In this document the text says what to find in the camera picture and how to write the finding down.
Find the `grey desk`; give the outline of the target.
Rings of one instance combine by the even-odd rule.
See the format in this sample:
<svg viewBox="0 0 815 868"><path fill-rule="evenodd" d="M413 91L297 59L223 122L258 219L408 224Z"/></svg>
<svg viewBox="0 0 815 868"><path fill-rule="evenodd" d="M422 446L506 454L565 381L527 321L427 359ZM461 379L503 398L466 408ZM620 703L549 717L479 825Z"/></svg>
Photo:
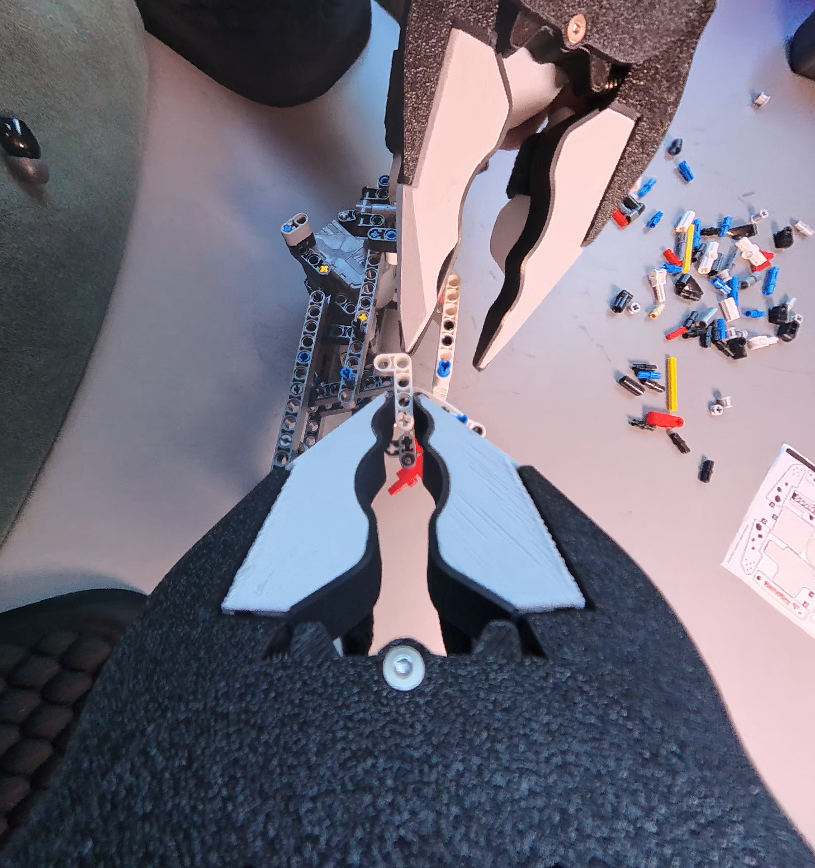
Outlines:
<svg viewBox="0 0 815 868"><path fill-rule="evenodd" d="M684 209L708 222L768 209L815 231L815 82L786 43L815 2L719 2L641 222L608 224L483 373L478 329L500 287L489 235L512 155L465 204L457 407L537 467L652 578L692 634L754 765L815 851L815 639L721 566L780 446L815 463L815 234L778 255L796 297L794 342L739 362L673 343L681 455L614 381L662 363L680 319L611 316L607 295L648 295L645 270ZM0 611L85 586L150 592L266 472L305 309L278 223L314 226L388 171L383 110L398 25L376 8L367 49L315 103L257 106L145 36L149 113L131 236L96 353L61 438L0 551Z"/></svg>

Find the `pile of small toy brick parts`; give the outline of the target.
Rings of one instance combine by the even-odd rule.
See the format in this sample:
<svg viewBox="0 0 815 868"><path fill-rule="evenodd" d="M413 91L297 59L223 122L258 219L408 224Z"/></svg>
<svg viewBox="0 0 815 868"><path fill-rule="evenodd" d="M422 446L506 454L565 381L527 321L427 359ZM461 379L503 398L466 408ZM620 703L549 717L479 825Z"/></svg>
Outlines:
<svg viewBox="0 0 815 868"><path fill-rule="evenodd" d="M613 223L621 229L644 216L645 199L657 182L655 177L640 177L612 213ZM675 220L672 240L662 251L661 261L647 272L653 304L647 319L654 321L665 311L667 295L687 306L682 320L663 337L668 343L691 340L714 347L726 359L738 361L749 353L794 340L803 323L796 311L796 300L784 295L773 300L779 284L777 255L793 247L797 240L812 237L814 229L795 221L772 231L771 240L761 239L763 229L771 229L770 213L760 209L745 222L738 223L723 214L716 223L700 219L693 209L685 209ZM749 288L759 286L760 298L743 302ZM754 331L750 322L771 331ZM630 362L629 373L616 375L616 382L631 396L654 395L665 401L665 410L646 410L629 424L642 430L661 430L681 454L691 452L680 430L678 361L666 355L663 365Z"/></svg>

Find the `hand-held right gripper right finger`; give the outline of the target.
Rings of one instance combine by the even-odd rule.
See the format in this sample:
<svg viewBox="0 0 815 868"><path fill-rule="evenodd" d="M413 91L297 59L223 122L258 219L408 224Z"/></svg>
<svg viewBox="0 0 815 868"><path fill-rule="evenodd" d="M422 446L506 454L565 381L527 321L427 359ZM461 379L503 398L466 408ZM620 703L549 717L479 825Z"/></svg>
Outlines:
<svg viewBox="0 0 815 868"><path fill-rule="evenodd" d="M522 483L519 464L425 396L430 457L446 492L435 522L443 565L506 611L582 609L585 598Z"/></svg>

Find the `black toy vehicle chassis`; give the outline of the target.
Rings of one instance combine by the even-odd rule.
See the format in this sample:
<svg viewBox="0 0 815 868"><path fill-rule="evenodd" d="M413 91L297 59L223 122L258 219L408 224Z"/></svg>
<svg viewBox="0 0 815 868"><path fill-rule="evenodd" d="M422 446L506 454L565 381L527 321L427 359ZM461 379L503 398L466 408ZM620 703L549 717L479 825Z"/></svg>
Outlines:
<svg viewBox="0 0 815 868"><path fill-rule="evenodd" d="M393 389L374 368L387 348L386 331L401 324L395 298L397 218L395 186L382 175L359 201L323 228L312 230L300 212L282 225L289 252L302 266L308 305L272 466L284 467L322 437L324 418L357 412ZM400 479L414 484L422 448L394 426Z"/></svg>

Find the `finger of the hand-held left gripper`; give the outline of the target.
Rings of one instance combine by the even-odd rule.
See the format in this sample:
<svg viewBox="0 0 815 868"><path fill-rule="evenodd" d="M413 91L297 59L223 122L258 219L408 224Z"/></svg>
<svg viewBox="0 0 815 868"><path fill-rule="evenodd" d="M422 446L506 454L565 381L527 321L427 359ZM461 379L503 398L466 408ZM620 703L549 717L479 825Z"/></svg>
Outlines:
<svg viewBox="0 0 815 868"><path fill-rule="evenodd" d="M399 186L399 308L406 351L431 318L441 274L460 244L460 214L511 110L495 50L454 29L413 180Z"/></svg>
<svg viewBox="0 0 815 868"><path fill-rule="evenodd" d="M514 337L579 256L619 164L638 113L626 106L577 116L554 114L533 149L530 192L514 197L504 218L525 213L521 233L503 259L503 286L480 333L474 367L483 370Z"/></svg>

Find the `white sticker sheet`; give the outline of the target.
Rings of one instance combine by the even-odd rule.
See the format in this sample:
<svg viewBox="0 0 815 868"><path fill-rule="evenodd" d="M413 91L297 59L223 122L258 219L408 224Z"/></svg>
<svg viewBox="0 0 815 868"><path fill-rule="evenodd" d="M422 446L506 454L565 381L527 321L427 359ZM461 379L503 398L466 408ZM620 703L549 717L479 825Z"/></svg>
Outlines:
<svg viewBox="0 0 815 868"><path fill-rule="evenodd" d="M815 464L782 446L722 565L815 638Z"/></svg>

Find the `white toy brick beam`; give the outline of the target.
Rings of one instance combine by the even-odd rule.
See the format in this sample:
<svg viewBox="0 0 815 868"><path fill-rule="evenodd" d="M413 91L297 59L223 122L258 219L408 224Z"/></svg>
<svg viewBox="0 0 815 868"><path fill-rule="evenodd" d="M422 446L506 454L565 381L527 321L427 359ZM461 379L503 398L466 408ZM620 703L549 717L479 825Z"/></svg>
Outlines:
<svg viewBox="0 0 815 868"><path fill-rule="evenodd" d="M380 353L374 358L374 368L389 376L393 385L394 424L401 436L413 436L413 369L407 353Z"/></svg>

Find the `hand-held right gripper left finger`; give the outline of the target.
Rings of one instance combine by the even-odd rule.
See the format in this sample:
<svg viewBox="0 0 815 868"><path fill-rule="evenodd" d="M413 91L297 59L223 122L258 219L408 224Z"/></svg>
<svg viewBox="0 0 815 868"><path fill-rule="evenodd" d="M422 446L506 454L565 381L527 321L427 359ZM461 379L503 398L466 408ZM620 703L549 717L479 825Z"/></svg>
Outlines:
<svg viewBox="0 0 815 868"><path fill-rule="evenodd" d="M364 618L380 593L371 503L385 483L385 397L294 460L225 612Z"/></svg>

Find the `person's green sweater torso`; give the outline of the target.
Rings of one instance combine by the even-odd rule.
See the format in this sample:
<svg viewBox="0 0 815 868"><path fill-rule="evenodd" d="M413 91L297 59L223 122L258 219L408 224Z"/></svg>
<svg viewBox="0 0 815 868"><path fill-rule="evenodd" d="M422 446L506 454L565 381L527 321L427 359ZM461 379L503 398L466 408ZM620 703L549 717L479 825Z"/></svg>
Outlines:
<svg viewBox="0 0 815 868"><path fill-rule="evenodd" d="M122 262L148 64L134 2L0 2L0 116L51 177L0 147L0 547L65 421Z"/></svg>

